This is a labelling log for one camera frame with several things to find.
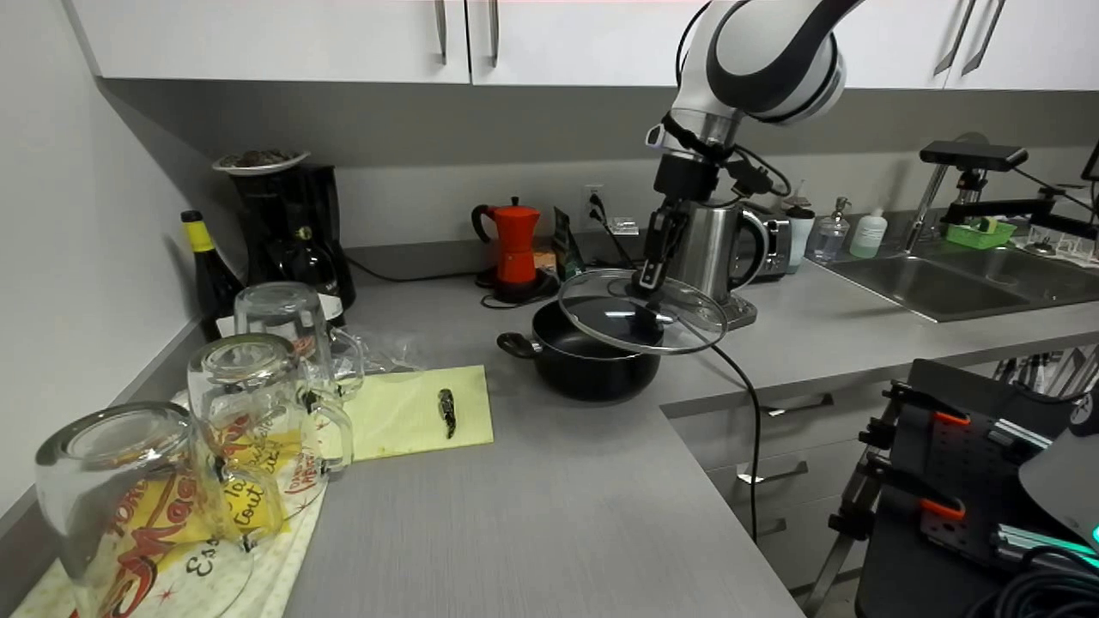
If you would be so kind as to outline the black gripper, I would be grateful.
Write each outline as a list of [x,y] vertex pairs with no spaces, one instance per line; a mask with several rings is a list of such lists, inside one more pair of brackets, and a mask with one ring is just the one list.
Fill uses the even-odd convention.
[[[718,167],[711,160],[662,153],[654,167],[651,189],[662,197],[662,203],[650,217],[650,229],[642,239],[642,264],[633,274],[634,296],[654,296],[667,274],[667,262],[671,258],[684,229],[685,229],[685,209],[698,203],[706,203],[718,187]],[[642,307],[634,312],[634,333],[642,345],[660,345],[662,326],[660,312],[651,307]]]

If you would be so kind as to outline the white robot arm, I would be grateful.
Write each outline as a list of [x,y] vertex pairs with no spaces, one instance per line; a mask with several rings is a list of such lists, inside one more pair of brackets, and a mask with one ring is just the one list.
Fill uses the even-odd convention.
[[834,28],[861,0],[711,0],[678,58],[668,110],[651,128],[662,148],[642,262],[626,282],[628,333],[718,340],[734,287],[731,252],[740,198],[718,203],[718,172],[734,172],[740,120],[798,125],[845,88]]

